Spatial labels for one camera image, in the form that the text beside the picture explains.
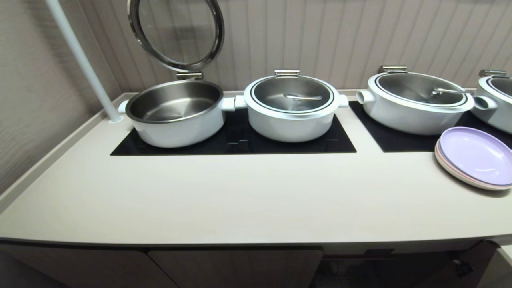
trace lid hinge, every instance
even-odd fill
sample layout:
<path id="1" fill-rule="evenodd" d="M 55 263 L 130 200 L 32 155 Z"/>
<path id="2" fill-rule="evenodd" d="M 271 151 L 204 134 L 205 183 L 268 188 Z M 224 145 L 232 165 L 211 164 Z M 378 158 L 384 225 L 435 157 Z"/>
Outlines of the lid hinge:
<path id="1" fill-rule="evenodd" d="M 382 65 L 378 73 L 407 73 L 406 65 Z"/>
<path id="2" fill-rule="evenodd" d="M 297 78 L 300 70 L 299 69 L 276 69 L 274 70 L 274 73 L 276 75 L 276 78 L 282 78 L 282 77 L 295 77 Z"/>
<path id="3" fill-rule="evenodd" d="M 182 73 L 176 73 L 176 78 L 178 80 L 202 80 L 203 79 L 203 72 L 182 72 Z"/>
<path id="4" fill-rule="evenodd" d="M 498 78 L 508 78 L 507 72 L 502 70 L 480 70 L 478 73 L 480 77 L 498 77 Z"/>

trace lid handle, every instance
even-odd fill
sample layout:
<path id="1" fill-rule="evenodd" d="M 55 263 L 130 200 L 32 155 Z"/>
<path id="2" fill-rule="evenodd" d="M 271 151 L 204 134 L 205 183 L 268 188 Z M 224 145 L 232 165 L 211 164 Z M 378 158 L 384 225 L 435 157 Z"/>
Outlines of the lid handle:
<path id="1" fill-rule="evenodd" d="M 276 69 L 274 70 L 276 77 L 298 77 L 299 69 Z"/>
<path id="2" fill-rule="evenodd" d="M 203 79 L 203 72 L 183 72 L 183 73 L 176 73 L 176 78 L 178 80 L 202 80 Z"/>
<path id="3" fill-rule="evenodd" d="M 473 92 L 468 91 L 468 90 L 450 90 L 450 89 L 437 88 L 437 87 L 434 87 L 434 90 L 432 91 L 432 95 L 434 95 L 434 96 L 439 96 L 443 93 L 473 94 Z"/>
<path id="4" fill-rule="evenodd" d="M 378 73 L 407 73 L 407 65 L 382 65 Z"/>
<path id="5" fill-rule="evenodd" d="M 322 96 L 300 96 L 297 94 L 291 94 L 291 93 L 284 93 L 283 96 L 285 96 L 288 99 L 293 100 L 301 100 L 301 101 L 312 101 L 312 100 L 322 100 Z"/>
<path id="6" fill-rule="evenodd" d="M 503 70 L 480 70 L 478 73 L 480 77 L 499 77 L 499 78 L 508 78 L 507 72 Z"/>

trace pot handle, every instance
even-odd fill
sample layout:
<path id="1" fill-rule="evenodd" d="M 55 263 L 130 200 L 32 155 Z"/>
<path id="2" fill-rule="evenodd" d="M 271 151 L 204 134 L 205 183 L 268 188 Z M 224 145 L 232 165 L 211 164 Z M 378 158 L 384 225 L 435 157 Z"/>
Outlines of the pot handle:
<path id="1" fill-rule="evenodd" d="M 221 103 L 222 111 L 234 111 L 234 97 L 224 97 Z"/>
<path id="2" fill-rule="evenodd" d="M 234 107 L 235 109 L 247 109 L 247 103 L 245 102 L 243 95 L 237 95 L 234 98 Z"/>
<path id="3" fill-rule="evenodd" d="M 340 98 L 340 101 L 339 101 L 338 108 L 346 108 L 349 106 L 349 101 L 348 101 L 346 95 L 340 94 L 339 98 Z"/>
<path id="4" fill-rule="evenodd" d="M 375 95 L 368 90 L 357 91 L 355 97 L 357 98 L 357 102 L 361 104 L 375 102 Z"/>
<path id="5" fill-rule="evenodd" d="M 125 100 L 119 104 L 119 107 L 117 108 L 117 111 L 119 113 L 126 113 L 126 104 L 128 104 L 128 100 Z"/>
<path id="6" fill-rule="evenodd" d="M 496 101 L 489 97 L 473 96 L 473 99 L 475 100 L 475 108 L 478 110 L 496 110 L 498 108 Z"/>

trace wall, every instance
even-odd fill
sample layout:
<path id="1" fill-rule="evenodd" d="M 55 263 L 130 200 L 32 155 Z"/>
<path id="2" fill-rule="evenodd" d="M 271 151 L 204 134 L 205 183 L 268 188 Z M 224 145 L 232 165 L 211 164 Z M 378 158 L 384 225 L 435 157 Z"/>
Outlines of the wall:
<path id="1" fill-rule="evenodd" d="M 121 90 L 78 0 L 63 8 L 111 97 Z M 0 1 L 0 193 L 100 110 L 44 1 Z"/>
<path id="2" fill-rule="evenodd" d="M 243 90 L 276 68 L 298 67 L 305 75 L 347 89 L 366 87 L 382 64 L 406 64 L 411 71 L 465 87 L 476 86 L 481 69 L 512 72 L 510 0 L 218 2 L 226 24 L 224 48 L 203 72 L 225 90 Z M 155 63 L 136 42 L 126 0 L 82 5 L 123 91 L 174 79 L 174 72 Z M 160 41 L 171 52 L 173 43 L 185 45 L 185 56 L 204 49 L 197 37 L 197 47 L 186 45 L 191 34 L 202 35 L 198 31 L 209 24 L 203 0 L 151 0 L 146 11 L 160 24 Z"/>

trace beige countertop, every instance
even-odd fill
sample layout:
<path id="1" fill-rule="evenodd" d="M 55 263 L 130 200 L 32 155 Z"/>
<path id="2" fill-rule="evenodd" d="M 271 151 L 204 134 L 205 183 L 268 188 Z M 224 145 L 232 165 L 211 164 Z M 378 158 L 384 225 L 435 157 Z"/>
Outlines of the beige countertop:
<path id="1" fill-rule="evenodd" d="M 467 186 L 430 152 L 383 153 L 352 110 L 336 115 L 357 153 L 111 157 L 130 120 L 91 122 L 19 195 L 3 195 L 0 238 L 257 244 L 512 234 L 510 191 Z"/>

